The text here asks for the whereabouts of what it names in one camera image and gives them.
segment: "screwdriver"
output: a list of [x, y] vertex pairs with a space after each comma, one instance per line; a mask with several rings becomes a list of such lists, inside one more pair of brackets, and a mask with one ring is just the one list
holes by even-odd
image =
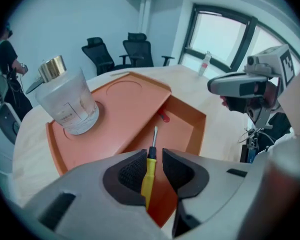
[[145, 197], [145, 208], [148, 210], [152, 187], [155, 180], [156, 162], [157, 162], [157, 149], [156, 149], [156, 139], [157, 139], [158, 127], [154, 127], [154, 135], [152, 146], [149, 147], [149, 153], [146, 158], [146, 174], [142, 181], [141, 195]]

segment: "window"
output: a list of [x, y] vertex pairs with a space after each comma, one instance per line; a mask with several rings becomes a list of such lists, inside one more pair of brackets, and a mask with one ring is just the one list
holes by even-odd
[[300, 55], [279, 34], [257, 18], [216, 6], [194, 5], [179, 63], [199, 71], [207, 51], [207, 78], [244, 69], [247, 57], [269, 47], [288, 44], [294, 71], [300, 71]]

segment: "person in black shirt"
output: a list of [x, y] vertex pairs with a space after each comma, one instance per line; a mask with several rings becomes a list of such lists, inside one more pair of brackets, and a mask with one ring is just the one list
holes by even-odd
[[26, 69], [17, 60], [18, 56], [8, 41], [11, 35], [12, 31], [9, 24], [7, 24], [0, 37], [0, 69], [2, 74], [7, 76], [9, 82], [9, 90], [4, 101], [12, 105], [18, 117], [22, 120], [33, 107], [17, 80], [16, 73], [24, 75]]

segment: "small plastic bottle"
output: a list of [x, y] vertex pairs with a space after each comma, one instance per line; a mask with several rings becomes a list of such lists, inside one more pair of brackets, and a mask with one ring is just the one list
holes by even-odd
[[202, 60], [201, 67], [199, 69], [199, 76], [200, 77], [204, 74], [207, 67], [209, 66], [211, 57], [212, 57], [212, 55], [211, 55], [210, 51], [207, 51], [206, 54], [205, 54], [204, 59]]
[[44, 83], [35, 93], [45, 111], [68, 133], [83, 134], [99, 117], [99, 108], [81, 69], [67, 71], [61, 56], [39, 67]]

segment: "gold bottle cap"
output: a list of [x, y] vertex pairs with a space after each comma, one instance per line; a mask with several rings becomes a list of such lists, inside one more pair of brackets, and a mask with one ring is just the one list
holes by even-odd
[[67, 71], [61, 55], [46, 61], [39, 67], [38, 70], [45, 83], [55, 79]]

